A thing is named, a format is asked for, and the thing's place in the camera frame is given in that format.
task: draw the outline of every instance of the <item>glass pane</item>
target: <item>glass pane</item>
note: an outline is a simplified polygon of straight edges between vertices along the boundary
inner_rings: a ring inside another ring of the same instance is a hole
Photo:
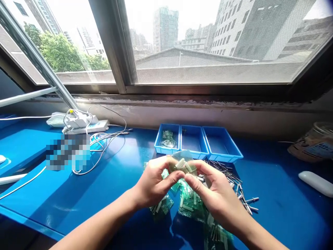
[[[88,0],[4,0],[64,84],[115,83]],[[36,84],[45,79],[0,27],[0,43]]]
[[[288,84],[333,33],[329,0],[125,4],[139,84]]]

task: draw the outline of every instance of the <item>pixelated blur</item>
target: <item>pixelated blur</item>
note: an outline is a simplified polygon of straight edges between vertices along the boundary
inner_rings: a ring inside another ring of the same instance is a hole
[[[90,160],[90,139],[86,134],[62,135],[60,140],[52,140],[46,147],[46,169],[86,170]]]

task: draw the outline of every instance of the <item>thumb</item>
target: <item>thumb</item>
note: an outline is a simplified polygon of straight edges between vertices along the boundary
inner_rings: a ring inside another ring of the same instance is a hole
[[[186,174],[185,181],[203,200],[205,200],[205,198],[209,195],[210,190],[206,188],[195,176]]]
[[[185,174],[183,171],[174,171],[169,174],[164,180],[162,180],[158,185],[164,191],[169,191],[169,189],[177,183],[181,178],[184,178]]]

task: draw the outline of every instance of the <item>sky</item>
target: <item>sky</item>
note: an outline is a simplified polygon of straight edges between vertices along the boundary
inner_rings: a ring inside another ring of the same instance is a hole
[[[96,23],[88,0],[47,0],[63,31],[76,26],[96,29]],[[198,29],[215,23],[220,0],[125,0],[129,27],[143,34],[153,43],[154,12],[168,6],[179,11],[178,40],[185,38],[186,30]],[[328,0],[317,0],[304,19],[323,18],[332,15]]]

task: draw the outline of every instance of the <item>forearm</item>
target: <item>forearm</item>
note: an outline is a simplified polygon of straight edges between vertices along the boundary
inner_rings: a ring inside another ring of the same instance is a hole
[[[253,218],[240,231],[237,237],[249,248],[260,250],[288,249]]]
[[[132,189],[79,225],[51,250],[99,250],[138,209]]]

